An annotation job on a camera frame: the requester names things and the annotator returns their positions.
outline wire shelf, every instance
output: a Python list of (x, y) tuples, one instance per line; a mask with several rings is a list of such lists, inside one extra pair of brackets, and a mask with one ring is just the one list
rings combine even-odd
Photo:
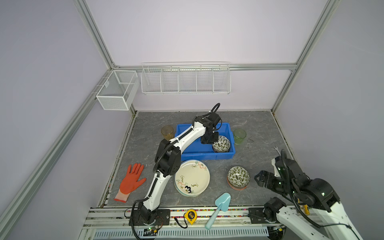
[(190, 67), (143, 68), (141, 90), (144, 94), (230, 93), (229, 64)]
[(129, 110), (139, 88), (136, 71), (113, 70), (96, 94), (105, 110)]

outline white plate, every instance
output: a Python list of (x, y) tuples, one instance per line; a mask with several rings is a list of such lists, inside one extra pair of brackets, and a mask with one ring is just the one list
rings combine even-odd
[(210, 180), (207, 166), (198, 160), (181, 164), (175, 174), (175, 187), (185, 196), (198, 196), (208, 187)]

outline bowl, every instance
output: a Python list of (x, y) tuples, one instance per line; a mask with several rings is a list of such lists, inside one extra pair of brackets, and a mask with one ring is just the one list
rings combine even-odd
[(175, 173), (175, 187), (187, 197), (196, 197), (208, 187), (210, 174), (207, 166), (198, 160), (188, 160)]
[(212, 144), (212, 148), (215, 152), (229, 152), (231, 142), (228, 138), (220, 135), (218, 141)]
[(237, 190), (242, 190), (249, 184), (249, 173), (240, 166), (232, 167), (227, 174), (228, 184)]

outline trowel handle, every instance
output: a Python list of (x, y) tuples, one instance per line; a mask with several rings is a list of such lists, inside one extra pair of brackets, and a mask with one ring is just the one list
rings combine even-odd
[(218, 215), (218, 212), (220, 211), (222, 205), (223, 205), (223, 204), (220, 204), (220, 205), (217, 207), (216, 211), (215, 211), (215, 212), (212, 214), (212, 216), (209, 218), (207, 224), (205, 225), (205, 228), (206, 228), (207, 230), (211, 229), (212, 224), (214, 223), (214, 221), (215, 221), (215, 219), (216, 219), (216, 217), (217, 217), (217, 215)]

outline robotic arm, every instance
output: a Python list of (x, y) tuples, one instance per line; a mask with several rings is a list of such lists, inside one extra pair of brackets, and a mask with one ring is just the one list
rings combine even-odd
[(145, 200), (138, 202), (139, 213), (145, 224), (154, 222), (161, 195), (168, 180), (179, 169), (183, 151), (199, 137), (201, 137), (202, 144), (213, 144), (218, 141), (216, 125), (221, 118), (216, 111), (219, 106), (220, 103), (216, 104), (209, 113), (196, 116), (192, 125), (177, 137), (169, 141), (163, 139), (160, 142), (153, 168), (154, 178)]
[[(328, 182), (323, 179), (310, 179), (296, 161), (287, 159), (285, 150), (281, 150), (281, 156), (272, 160), (272, 165), (275, 172), (260, 171), (255, 176), (257, 184), (291, 201), (306, 221), (299, 218), (277, 197), (264, 205), (264, 211), (259, 213), (258, 217), (271, 223), (279, 221), (302, 239), (328, 239), (316, 231), (310, 225), (312, 224), (317, 228), (326, 227), (328, 235), (334, 240), (362, 240), (345, 213), (339, 196)], [(300, 209), (297, 199), (311, 207), (325, 225), (319, 225), (308, 218)]]

